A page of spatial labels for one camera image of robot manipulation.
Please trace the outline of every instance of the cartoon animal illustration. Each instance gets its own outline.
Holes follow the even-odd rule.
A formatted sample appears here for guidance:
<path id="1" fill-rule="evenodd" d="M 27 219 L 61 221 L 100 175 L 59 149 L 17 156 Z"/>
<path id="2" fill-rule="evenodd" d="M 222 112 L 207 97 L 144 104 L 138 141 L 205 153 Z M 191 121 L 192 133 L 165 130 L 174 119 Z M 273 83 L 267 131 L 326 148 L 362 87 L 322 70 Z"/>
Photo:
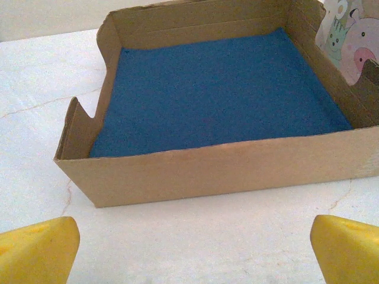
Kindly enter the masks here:
<path id="1" fill-rule="evenodd" d="M 326 40 L 325 53 L 337 68 L 339 68 L 339 62 L 342 58 L 341 48 L 343 42 L 345 41 L 346 33 L 348 30 L 348 28 L 345 29 L 342 26 L 339 20 L 335 19 Z"/>
<path id="2" fill-rule="evenodd" d="M 349 16 L 351 25 L 341 49 L 340 71 L 349 85 L 357 83 L 364 63 L 379 59 L 379 20 L 360 18 L 358 9 L 352 10 Z"/>
<path id="3" fill-rule="evenodd" d="M 363 10 L 362 0 L 353 0 L 352 2 L 349 3 L 347 13 L 343 17 L 343 19 L 341 19 L 341 24 L 345 28 L 351 27 L 351 25 L 354 23 L 354 19 L 352 17 L 350 17 L 350 13 L 351 13 L 351 11 L 353 11 L 355 9 L 358 9 L 359 16 L 361 18 L 365 17 L 364 10 Z"/>
<path id="4" fill-rule="evenodd" d="M 353 9 L 359 9 L 361 18 L 364 17 L 364 10 L 362 6 L 362 0 L 325 0 L 324 8 L 326 14 L 321 22 L 320 28 L 317 31 L 315 43 L 319 49 L 324 50 L 329 31 L 333 26 L 335 19 L 337 19 L 343 28 L 349 28 L 353 24 L 353 20 L 350 19 L 349 13 Z"/>
<path id="5" fill-rule="evenodd" d="M 332 26 L 335 19 L 341 19 L 347 9 L 348 9 L 348 1 L 347 0 L 325 0 L 324 8 L 326 10 L 326 14 L 324 19 L 321 22 L 320 28 L 316 34 L 316 45 L 324 50 L 326 40 L 330 31 L 330 27 Z"/>

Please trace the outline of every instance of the open box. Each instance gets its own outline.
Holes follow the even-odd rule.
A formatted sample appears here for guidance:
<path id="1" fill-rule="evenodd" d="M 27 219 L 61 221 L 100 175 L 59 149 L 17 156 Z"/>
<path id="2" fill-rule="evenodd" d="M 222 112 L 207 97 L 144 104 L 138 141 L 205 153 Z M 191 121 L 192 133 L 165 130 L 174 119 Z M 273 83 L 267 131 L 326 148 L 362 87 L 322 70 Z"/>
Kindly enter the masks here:
<path id="1" fill-rule="evenodd" d="M 107 74 L 95 117 L 72 99 L 54 161 L 96 207 L 379 175 L 379 68 L 366 61 L 359 81 L 349 86 L 314 43 L 324 15 L 317 0 L 173 1 L 111 12 L 97 38 Z M 89 158 L 104 125 L 122 48 L 249 37 L 279 27 L 354 130 Z"/>

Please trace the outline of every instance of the marble vein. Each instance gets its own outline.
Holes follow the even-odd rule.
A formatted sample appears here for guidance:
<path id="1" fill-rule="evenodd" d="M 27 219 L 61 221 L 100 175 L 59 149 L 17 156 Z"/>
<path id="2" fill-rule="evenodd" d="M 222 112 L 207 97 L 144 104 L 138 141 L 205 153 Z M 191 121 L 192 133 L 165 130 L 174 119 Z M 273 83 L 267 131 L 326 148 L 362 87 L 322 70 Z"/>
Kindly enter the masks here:
<path id="1" fill-rule="evenodd" d="M 61 213 L 60 216 L 63 216 L 63 214 L 66 213 L 67 209 L 69 208 L 69 206 L 71 204 L 71 199 L 72 199 L 71 182 L 72 182 L 72 180 L 69 180 L 69 182 L 66 185 L 66 189 L 67 189 L 67 192 L 69 194 L 69 197 L 67 198 L 66 205 L 63 208 L 62 213 Z"/>
<path id="2" fill-rule="evenodd" d="M 339 198 L 338 200 L 336 200 L 335 202 L 333 202 L 333 204 L 328 209 L 328 214 L 330 214 L 332 212 L 332 210 L 337 207 L 338 203 L 340 203 L 341 200 L 343 200 L 346 197 L 348 197 L 348 195 L 351 193 L 351 191 L 352 191 L 351 183 L 352 183 L 352 179 L 350 179 L 348 191 L 344 195 L 342 195 L 341 198 Z"/>
<path id="3" fill-rule="evenodd" d="M 101 87 L 97 88 L 97 89 L 94 89 L 94 90 L 91 90 L 89 92 L 81 93 L 81 94 L 76 95 L 76 96 L 81 96 L 81 95 L 86 95 L 86 94 L 89 94 L 89 93 L 93 93 L 93 92 L 96 92 L 96 91 L 98 91 L 100 89 L 101 89 Z M 5 117 L 7 117 L 9 115 L 12 115 L 12 114 L 17 114 L 19 112 L 29 111 L 29 110 L 34 109 L 34 108 L 43 107 L 44 105 L 51 104 L 52 102 L 63 101 L 65 99 L 71 99 L 73 97 L 74 96 L 66 96 L 66 97 L 63 97 L 63 98 L 57 98 L 57 99 L 53 99 L 51 101 L 43 102 L 42 104 L 38 104 L 38 105 L 32 106 L 30 108 L 23 108 L 23 109 L 19 109 L 18 111 L 12 111 L 12 112 L 9 112 L 9 113 L 3 115 L 2 117 L 0 117 L 0 119 L 5 118 Z"/>

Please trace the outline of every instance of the white surface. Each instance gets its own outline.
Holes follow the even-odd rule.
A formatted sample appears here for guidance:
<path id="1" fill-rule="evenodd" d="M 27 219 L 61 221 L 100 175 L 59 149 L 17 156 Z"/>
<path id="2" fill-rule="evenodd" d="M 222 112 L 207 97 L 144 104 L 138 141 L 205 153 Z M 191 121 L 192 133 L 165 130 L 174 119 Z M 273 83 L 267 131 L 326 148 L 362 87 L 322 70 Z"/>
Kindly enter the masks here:
<path id="1" fill-rule="evenodd" d="M 95 209 L 52 161 L 70 98 L 94 115 L 95 34 L 0 43 L 0 231 L 73 216 L 68 283 L 323 283 L 314 217 L 379 225 L 379 177 Z"/>
<path id="2" fill-rule="evenodd" d="M 0 41 L 98 28 L 110 11 L 165 1 L 0 0 Z"/>

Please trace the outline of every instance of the wall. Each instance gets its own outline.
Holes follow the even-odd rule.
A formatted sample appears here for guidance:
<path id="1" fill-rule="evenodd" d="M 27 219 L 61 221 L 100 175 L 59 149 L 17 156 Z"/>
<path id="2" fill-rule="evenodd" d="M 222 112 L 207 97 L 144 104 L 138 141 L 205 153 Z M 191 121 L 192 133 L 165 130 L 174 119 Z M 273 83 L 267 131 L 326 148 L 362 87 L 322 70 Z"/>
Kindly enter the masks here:
<path id="1" fill-rule="evenodd" d="M 0 0 L 0 41 L 90 30 L 109 11 L 164 1 Z"/>

